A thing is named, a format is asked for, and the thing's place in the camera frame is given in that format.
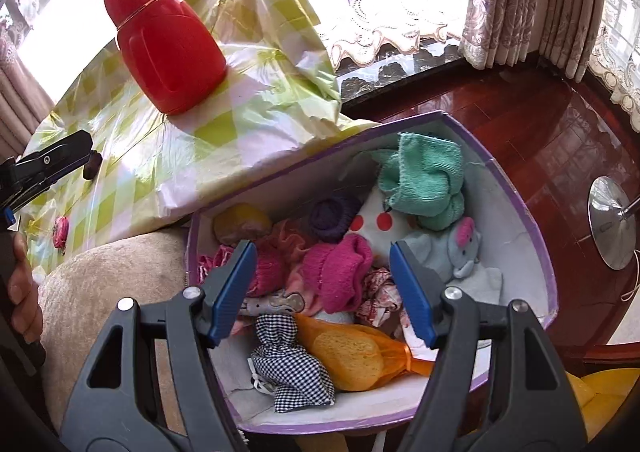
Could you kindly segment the person left hand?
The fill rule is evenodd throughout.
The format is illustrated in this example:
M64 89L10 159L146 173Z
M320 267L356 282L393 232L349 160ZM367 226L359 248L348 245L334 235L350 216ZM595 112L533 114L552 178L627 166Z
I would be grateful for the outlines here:
M27 344L40 339L43 320L38 304L38 284L32 277L32 266L27 258L25 238L17 232L13 236L15 267L8 282L9 298L13 304L12 328Z

